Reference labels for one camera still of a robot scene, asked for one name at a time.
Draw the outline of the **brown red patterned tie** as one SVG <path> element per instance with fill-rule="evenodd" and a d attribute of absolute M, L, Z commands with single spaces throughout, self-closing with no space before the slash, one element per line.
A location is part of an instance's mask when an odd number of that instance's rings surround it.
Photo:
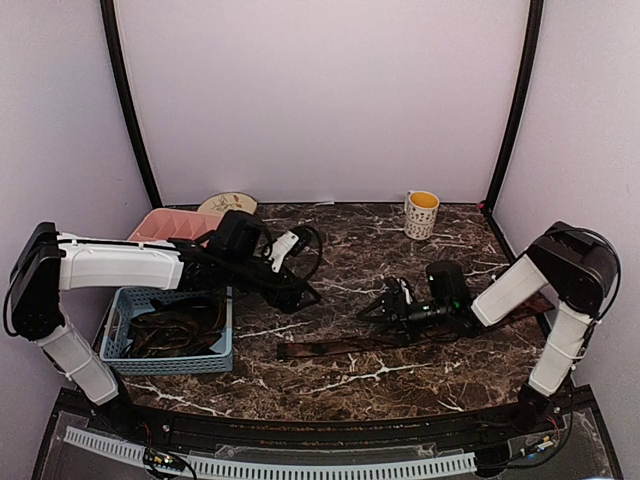
<path fill-rule="evenodd" d="M 506 325 L 527 317 L 550 312 L 553 309 L 554 306 L 543 294 L 536 293 L 509 313 L 499 324 L 492 327 L 477 326 L 467 331 L 463 328 L 461 322 L 448 317 L 433 327 L 420 326 L 413 339 L 406 333 L 398 334 L 397 332 L 389 331 L 383 333 L 374 332 L 368 336 L 279 343 L 276 347 L 276 358 L 286 361 L 297 358 L 325 357 L 411 346 L 451 344 L 462 338 L 476 338 L 480 335 L 496 332 Z"/>

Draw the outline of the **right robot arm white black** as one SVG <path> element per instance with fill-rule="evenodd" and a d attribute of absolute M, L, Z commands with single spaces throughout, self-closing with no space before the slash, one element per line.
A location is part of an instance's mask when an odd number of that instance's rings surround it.
<path fill-rule="evenodd" d="M 621 274 L 619 254 L 606 237 L 558 221 L 477 295 L 471 294 L 458 263 L 437 261 L 426 268 L 428 300 L 417 300 L 407 279 L 391 277 L 356 317 L 408 345 L 440 325 L 461 337 L 476 336 L 552 294 L 548 308 L 554 319 L 542 354 L 520 389 L 523 402 L 510 413 L 511 426 L 530 434 L 549 416 L 546 400 L 584 358 L 595 328 L 618 295 Z"/>

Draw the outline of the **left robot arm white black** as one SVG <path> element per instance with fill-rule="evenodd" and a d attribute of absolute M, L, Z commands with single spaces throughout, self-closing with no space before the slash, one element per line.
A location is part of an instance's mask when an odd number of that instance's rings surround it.
<path fill-rule="evenodd" d="M 304 247 L 294 231 L 273 238 L 263 226 L 219 226 L 194 239 L 133 242 L 83 238 L 43 222 L 10 274 L 3 325 L 8 336 L 36 344 L 90 403 L 103 407 L 103 421 L 117 434 L 131 436 L 141 427 L 140 412 L 127 403 L 127 390 L 114 370 L 72 324 L 62 294 L 121 287 L 177 292 L 231 287 L 293 314 L 321 300 L 310 284 L 320 265 L 299 277 L 285 264 Z"/>

